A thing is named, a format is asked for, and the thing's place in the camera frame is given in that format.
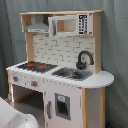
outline cabinet door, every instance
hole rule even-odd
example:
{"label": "cabinet door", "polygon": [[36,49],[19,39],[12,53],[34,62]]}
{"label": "cabinet door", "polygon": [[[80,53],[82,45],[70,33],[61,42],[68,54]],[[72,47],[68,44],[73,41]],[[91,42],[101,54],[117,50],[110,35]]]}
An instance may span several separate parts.
{"label": "cabinet door", "polygon": [[92,32],[92,16],[89,14],[49,17],[49,36],[67,37]]}
{"label": "cabinet door", "polygon": [[83,128],[81,89],[45,81],[45,128]]}

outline toy kitchen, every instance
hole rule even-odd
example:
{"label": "toy kitchen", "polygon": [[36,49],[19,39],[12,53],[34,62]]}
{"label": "toy kitchen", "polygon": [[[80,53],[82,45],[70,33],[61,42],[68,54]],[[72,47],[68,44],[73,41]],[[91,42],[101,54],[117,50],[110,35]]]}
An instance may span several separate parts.
{"label": "toy kitchen", "polygon": [[105,128],[105,87],[114,76],[101,70],[101,16],[21,13],[27,61],[7,68],[8,81],[14,107],[28,97],[43,104],[41,128]]}

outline stovetop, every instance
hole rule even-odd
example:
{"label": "stovetop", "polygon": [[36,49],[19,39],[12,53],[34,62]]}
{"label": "stovetop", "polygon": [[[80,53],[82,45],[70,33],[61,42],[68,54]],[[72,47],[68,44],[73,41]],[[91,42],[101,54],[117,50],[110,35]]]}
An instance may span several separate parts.
{"label": "stovetop", "polygon": [[44,73],[44,72],[49,71],[55,67],[57,67],[57,65],[34,62],[34,61],[17,66],[17,68],[31,70],[33,72],[40,72],[40,73]]}

